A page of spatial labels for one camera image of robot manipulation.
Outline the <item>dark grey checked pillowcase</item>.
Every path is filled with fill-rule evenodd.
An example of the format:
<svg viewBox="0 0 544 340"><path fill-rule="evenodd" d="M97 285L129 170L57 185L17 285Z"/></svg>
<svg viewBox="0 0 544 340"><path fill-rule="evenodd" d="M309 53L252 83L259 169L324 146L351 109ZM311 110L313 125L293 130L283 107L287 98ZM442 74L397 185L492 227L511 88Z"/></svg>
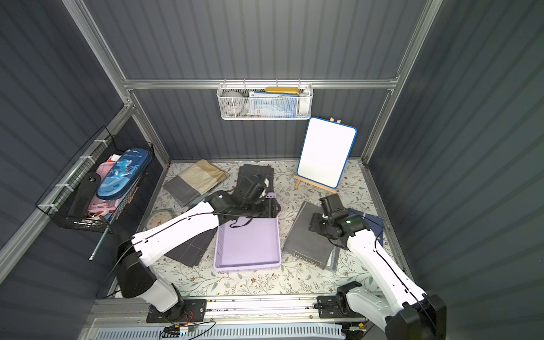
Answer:
<svg viewBox="0 0 544 340"><path fill-rule="evenodd" d="M166 257L184 266L198 266L218 228L203 232L166 253Z"/></svg>
<svg viewBox="0 0 544 340"><path fill-rule="evenodd" d="M236 188L241 187L245 182L245 179L252 179L254 177L265 178L268 181L267 193L274 192L274 169L272 166L259 166L255 164L244 164L239 168L237 174Z"/></svg>

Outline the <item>purple plastic basket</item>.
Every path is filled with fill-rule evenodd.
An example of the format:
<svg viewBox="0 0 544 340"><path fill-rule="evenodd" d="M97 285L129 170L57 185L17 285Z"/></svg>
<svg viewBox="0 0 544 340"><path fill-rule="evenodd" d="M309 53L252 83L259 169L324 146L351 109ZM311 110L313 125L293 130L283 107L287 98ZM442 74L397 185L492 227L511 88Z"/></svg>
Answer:
<svg viewBox="0 0 544 340"><path fill-rule="evenodd" d="M278 268L280 208L270 193L249 210L231 208L221 214L213 268L221 273Z"/></svg>

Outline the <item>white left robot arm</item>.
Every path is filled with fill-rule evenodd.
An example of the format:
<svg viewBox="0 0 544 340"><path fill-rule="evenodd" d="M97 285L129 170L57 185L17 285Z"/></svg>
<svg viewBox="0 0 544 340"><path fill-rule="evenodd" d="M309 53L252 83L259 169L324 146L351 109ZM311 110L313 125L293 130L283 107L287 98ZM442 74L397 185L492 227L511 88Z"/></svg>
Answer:
<svg viewBox="0 0 544 340"><path fill-rule="evenodd" d="M141 298L164 319L178 321L186 304L178 289L153 269L154 263L194 237L228 224L242 228L255 219L276 217L280 206L269 197L269 180L262 175L245 177L230 191L207 195L186 213L154 229L139 232L118 248L113 272L124 298Z"/></svg>

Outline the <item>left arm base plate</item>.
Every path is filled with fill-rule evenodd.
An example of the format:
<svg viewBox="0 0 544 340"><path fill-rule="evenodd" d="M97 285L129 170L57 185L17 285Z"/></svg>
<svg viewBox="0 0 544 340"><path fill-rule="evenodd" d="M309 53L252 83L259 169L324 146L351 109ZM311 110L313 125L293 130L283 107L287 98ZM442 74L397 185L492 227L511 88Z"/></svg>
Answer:
<svg viewBox="0 0 544 340"><path fill-rule="evenodd" d="M146 323L175 323L187 324L202 322L207 308L206 299L188 299L182 304L176 304L172 309L166 312L159 312L155 306L151 305L148 310Z"/></svg>

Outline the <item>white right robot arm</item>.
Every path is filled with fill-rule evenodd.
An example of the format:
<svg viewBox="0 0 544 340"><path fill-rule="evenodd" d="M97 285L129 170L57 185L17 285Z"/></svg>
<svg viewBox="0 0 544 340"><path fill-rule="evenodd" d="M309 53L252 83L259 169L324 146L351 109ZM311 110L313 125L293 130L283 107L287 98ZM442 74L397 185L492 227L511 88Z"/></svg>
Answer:
<svg viewBox="0 0 544 340"><path fill-rule="evenodd" d="M350 251L384 294L378 298L362 283L352 281L338 287L334 299L318 299L315 308L320 316L365 317L388 339L445 339L446 304L437 294L427 294L395 263L378 242L369 220L350 213L337 194L320 198L320 205L322 212L313 215L310 231Z"/></svg>

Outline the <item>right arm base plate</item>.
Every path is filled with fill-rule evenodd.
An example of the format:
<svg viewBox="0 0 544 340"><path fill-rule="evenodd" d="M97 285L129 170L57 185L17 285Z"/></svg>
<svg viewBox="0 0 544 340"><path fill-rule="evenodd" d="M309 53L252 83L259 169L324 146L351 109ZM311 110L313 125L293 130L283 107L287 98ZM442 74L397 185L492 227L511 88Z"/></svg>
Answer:
<svg viewBox="0 0 544 340"><path fill-rule="evenodd" d="M352 311L347 302L339 296L318 296L313 308L318 311L321 319L366 319L366 316Z"/></svg>

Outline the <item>dark grey checked pillowcase back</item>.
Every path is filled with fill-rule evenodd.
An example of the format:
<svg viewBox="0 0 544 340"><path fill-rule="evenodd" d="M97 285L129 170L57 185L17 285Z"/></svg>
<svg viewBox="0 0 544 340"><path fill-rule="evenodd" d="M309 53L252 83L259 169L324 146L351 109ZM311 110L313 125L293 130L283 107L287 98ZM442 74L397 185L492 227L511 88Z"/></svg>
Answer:
<svg viewBox="0 0 544 340"><path fill-rule="evenodd" d="M259 166L255 164L244 164L239 168L237 174L236 188L241 187L245 182L245 179L252 179L254 177L265 178L268 181L267 193L274 192L274 169L272 166Z"/></svg>

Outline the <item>plain grey pillowcase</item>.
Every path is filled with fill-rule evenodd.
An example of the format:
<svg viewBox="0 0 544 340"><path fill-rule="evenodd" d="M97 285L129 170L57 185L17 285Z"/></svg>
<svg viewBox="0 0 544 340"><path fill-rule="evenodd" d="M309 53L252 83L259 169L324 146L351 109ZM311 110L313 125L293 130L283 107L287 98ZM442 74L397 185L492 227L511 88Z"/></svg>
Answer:
<svg viewBox="0 0 544 340"><path fill-rule="evenodd" d="M320 206L303 202L283 245L283 252L320 269L334 272L337 269L339 250L325 237L310 231L314 213L322 214Z"/></svg>

